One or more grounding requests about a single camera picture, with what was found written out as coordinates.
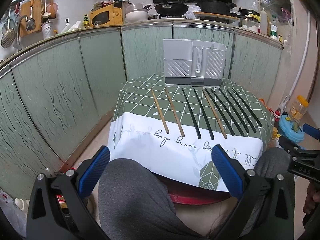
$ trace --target person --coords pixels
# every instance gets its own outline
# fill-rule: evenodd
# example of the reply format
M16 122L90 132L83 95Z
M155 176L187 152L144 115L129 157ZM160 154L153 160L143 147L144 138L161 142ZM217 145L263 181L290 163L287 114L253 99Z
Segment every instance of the person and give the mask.
M294 208L294 177L287 171L289 161L289 154L284 150L270 148L262 154L254 170L267 178L282 174ZM241 235L252 229L262 203L263 196L258 199ZM151 171L129 159L112 160L107 165L99 182L98 205L101 228L111 240L212 239L233 208L221 211L222 202L214 204L218 206L218 222L209 233L201 235L176 216L167 187Z
M320 203L320 189L316 188L314 182L310 182L307 188L307 197L303 206L303 212L310 214L315 209L316 203Z

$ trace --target microwave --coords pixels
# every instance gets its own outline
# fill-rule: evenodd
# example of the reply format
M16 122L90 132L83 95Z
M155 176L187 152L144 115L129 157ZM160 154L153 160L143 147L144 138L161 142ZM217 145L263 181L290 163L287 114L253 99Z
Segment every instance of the microwave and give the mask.
M102 7L89 14L89 25L94 27L96 21L101 21L100 26L122 25L125 23L125 9L129 4L124 2L115 2Z

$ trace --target green checkered tablecloth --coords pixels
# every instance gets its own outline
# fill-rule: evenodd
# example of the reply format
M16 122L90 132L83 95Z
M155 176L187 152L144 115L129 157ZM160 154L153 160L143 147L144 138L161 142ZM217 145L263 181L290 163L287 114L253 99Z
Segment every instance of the green checkered tablecloth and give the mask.
M157 114L157 107L154 102L154 98L151 92L151 88L153 89L157 100L159 102L160 108L163 112L164 118L167 122L173 122L176 123L175 117L173 115L173 111L171 109L169 100L167 98L167 95L165 93L165 83L164 83L164 74L163 73L156 73L153 75L143 76L140 78L132 79L126 83L124 83L123 88L119 92L119 97L116 104L116 110L114 112L113 121L115 121L118 117L120 117L124 112L130 112L133 114L141 115L141 116L147 116L151 118L155 118L160 120L160 116ZM188 101L191 105L191 108L193 110L193 113L195 115L196 121L198 123L199 128L207 129L207 125L205 123L203 114L201 112L199 103L197 101L197 98L194 94L193 87L191 86L167 86L167 90L172 98L173 104L175 106L178 118L180 119L180 122L182 125L188 125L188 126L194 126L191 115L189 113L184 95L182 93L181 88L184 89ZM255 113L255 115L258 117L260 122L262 123L262 127L260 127L255 119L251 116L248 109L244 106L242 101L237 97L237 95L232 91L232 88L234 88L239 95L244 99L244 101L250 106L252 111ZM201 100L201 103L204 107L204 110L206 112L206 115L209 119L211 128L213 131L221 132L217 121L212 113L212 110L203 95L202 88L201 87L195 87L198 96ZM259 138L263 141L264 148L266 148L267 143L269 142L272 134L272 122L273 122L273 116L272 114L267 111L267 109L264 107L264 105L249 91L243 90L242 86L231 82L229 79L223 79L223 82L221 84L220 89L224 92L224 94L228 97L228 99L231 101L239 115L244 120L245 124L247 125L249 132L247 133L244 130L243 125L241 124L240 120L234 113L233 109L230 107L227 100L224 98L224 96L221 94L218 88L212 88L217 96L221 99L221 101L227 106L235 120L238 122L240 128L244 132L245 137L255 137ZM244 118L243 113L240 111L239 107L236 105L232 97L228 94L227 90L229 90L232 95L237 99L240 106L243 108L244 112L249 117L250 121L252 122L253 126L256 129L256 133L253 132L252 128L249 126L247 120ZM236 128L235 124L232 122L231 118L227 114L227 112L224 110L221 103L216 99L215 95L211 93L212 97L215 99L217 104L220 106L222 112L224 113L226 119L228 120L229 124L231 125L231 128L235 132L235 135L241 136L240 132ZM230 131L228 127L226 126L224 120L220 116L220 113L217 109L215 109L218 116L220 117L220 120L222 124L225 127L225 131L228 134L228 137L231 136ZM220 179L220 175L218 171L216 170L215 166L212 162L207 163L205 166L203 166L202 169L199 170L200 173L200 181L199 181L199 187L209 188L209 189L216 189L217 182Z

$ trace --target hand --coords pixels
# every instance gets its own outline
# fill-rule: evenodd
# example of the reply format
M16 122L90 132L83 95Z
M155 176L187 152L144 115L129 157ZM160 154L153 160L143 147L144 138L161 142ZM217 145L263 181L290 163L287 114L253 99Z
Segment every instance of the hand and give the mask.
M303 206L303 212L310 214L316 206L316 203L320 203L320 190L317 190L315 184L310 182L307 188L307 198Z

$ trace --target chopstick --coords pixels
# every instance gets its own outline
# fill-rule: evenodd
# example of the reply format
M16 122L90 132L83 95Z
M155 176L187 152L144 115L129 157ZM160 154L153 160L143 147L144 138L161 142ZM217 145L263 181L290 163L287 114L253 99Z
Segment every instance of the chopstick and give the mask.
M216 106L217 110L219 111L222 119L224 120L224 122L226 123L226 126L228 127L230 133L232 136L235 136L235 132L233 131L233 129L231 128L231 125L229 124L228 120L226 119L225 115L223 114L222 110L220 109L220 107L218 106L217 102L213 99L212 95L209 93L209 91L204 88L205 91L207 92L208 96L211 98L212 102L214 103L214 105Z
M242 117L239 115L239 113L237 112L236 108L233 106L233 104L231 103L231 101L229 100L229 98L225 95L225 93L219 88L221 94L224 96L224 98L228 101L229 105L231 106L232 110L236 113L236 116L239 118L240 122L242 123L244 129L246 132L249 132L248 127L246 126L244 120L242 119Z
M236 102L237 106L239 107L240 111L242 112L244 118L247 120L247 122L249 123L249 125L251 126L251 129L254 133L257 132L257 130L255 129L255 127L253 126L252 122L250 121L249 117L247 116L247 114L245 113L245 111L243 110L242 106L238 103L238 101L235 99L235 97L230 93L230 91L227 89L229 95L232 97L232 99Z
M169 129L168 129L167 123L165 122L165 119L164 119L164 116L163 116L162 111L161 111L161 109L160 109L158 100L157 100L156 95L155 95L155 93L153 92L153 89L152 89L152 88L151 88L151 92L152 92L152 95L153 95L153 99L155 100L156 106L157 106L157 108L158 108L158 112L159 112L160 118L161 118L161 120L162 120L164 129L165 129L166 133L169 133Z
M260 127L262 127L262 123L259 121L258 117L254 114L254 112L252 111L252 109L248 106L248 104L242 99L242 97L238 94L237 91L235 91L234 89L232 89L233 92L236 93L236 95L240 98L240 100L242 101L242 103L245 105L245 107L249 110L250 114L252 115L252 117L257 121L258 125Z
M170 97L170 95L169 95L169 92L168 92L168 90L167 90L167 87L165 87L164 89L165 89L165 93L166 93L167 96L168 96L168 99L169 99L169 102L170 102L170 106L171 106L171 109L172 109L172 111L173 111L173 115L174 115L174 117L175 117L175 119L176 119L176 121L177 121L177 125L178 125L178 127L179 127L180 134L181 134L182 137L184 137L185 135L184 135L183 129L182 129L182 127L181 127L180 120L179 120L179 118L178 118L178 116L177 116L176 109L175 109L175 107L174 107L174 105L173 105L173 102L172 102L172 100L171 100L171 97Z
M197 92L196 92L196 89L194 88L193 91L195 92L196 98L198 99L198 103L199 103L199 106L200 106L200 108L201 108L201 112L202 112L202 114L203 114L204 121L205 121L205 123L206 123L206 125L207 125L208 131L209 131L209 134L210 134L210 138L211 138L212 140L214 140L214 135L213 135L213 132L212 132L212 129L211 129L211 126L210 126L210 123L209 123L207 114L206 114L205 111L204 111L203 105L202 105L202 103L201 103L201 101L200 101L200 98L199 98Z
M207 99L209 106L211 107L211 110L212 110L212 112L213 112L213 115L214 115L214 117L216 118L216 120L217 120L217 122L218 122L218 125L219 125L219 127L220 127L221 133L223 134L223 137L224 137L225 139L227 139L228 136L227 136L227 134L226 134L226 131L224 130L223 125L222 125L222 123L221 123L221 121L220 121L220 119L219 119L219 117L218 117L218 115L217 115L217 113L216 113L216 111L215 111L215 109L214 109L214 107L213 107L213 105L212 105L212 103L211 103L211 101L210 101L207 93L206 93L204 90L203 90L202 92L203 92L205 98Z
M215 95L215 97L218 99L218 101L220 102L220 104L222 104L224 110L227 112L227 114L230 116L231 120L234 122L234 124L236 125L239 133L241 134L241 136L244 136L244 132L242 131L242 129L240 128L239 124L237 123L236 119L233 117L233 115L230 113L229 109L226 107L226 105L221 101L221 99L217 96L217 94L210 89L211 92Z
M196 132L197 132L197 135L198 135L198 139L201 139L201 134L200 134L200 130L199 130L199 127L198 127L198 124L196 122L196 119L195 119L195 116L192 112L192 109L191 109L191 106L189 104L189 101L188 101L188 98L186 96L186 93L184 92L183 88L182 89L182 93L184 95L184 98L186 99L186 103L187 103L187 106L188 106L188 109L189 109L189 112L190 112L190 115L191 115L191 119L192 119L192 122L193 122L193 126L196 128Z

